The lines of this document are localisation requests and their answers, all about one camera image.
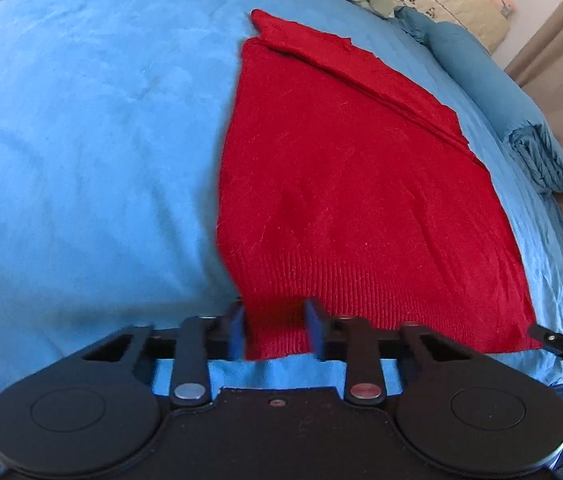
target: bed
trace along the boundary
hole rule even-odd
[[[345,0],[5,0],[0,391],[127,324],[176,326],[237,296],[215,247],[216,181],[254,8],[352,38],[457,112],[511,222],[537,321],[563,333],[559,210],[465,74],[407,16],[384,20]],[[496,358],[563,383],[547,352]],[[299,355],[215,362],[211,376],[215,390],[341,388],[343,366]],[[384,367],[388,391],[399,391],[392,362]]]

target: pink plush toy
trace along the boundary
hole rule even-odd
[[[511,17],[517,10],[513,0],[490,0],[505,17]]]

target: silver button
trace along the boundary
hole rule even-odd
[[[206,393],[206,388],[197,383],[184,383],[175,388],[175,396],[182,400],[199,400]]]

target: ribbed knit hem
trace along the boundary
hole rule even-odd
[[[249,359],[270,359],[310,351],[303,324],[302,301],[319,298],[335,316],[360,316],[377,328],[416,321],[475,350],[501,353],[539,348],[524,333],[500,340],[471,330],[469,306],[441,311],[422,301],[412,287],[382,278],[356,264],[306,254],[225,254],[226,264],[244,296],[249,327]]]

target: round black disc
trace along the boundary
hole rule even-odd
[[[444,363],[410,383],[395,413],[402,434],[433,462],[467,474],[509,478],[551,463],[563,449],[561,399],[482,364]]]
[[[77,376],[45,373],[0,394],[6,466],[36,476],[93,473],[132,456],[156,431],[156,398],[129,372],[87,363]]]

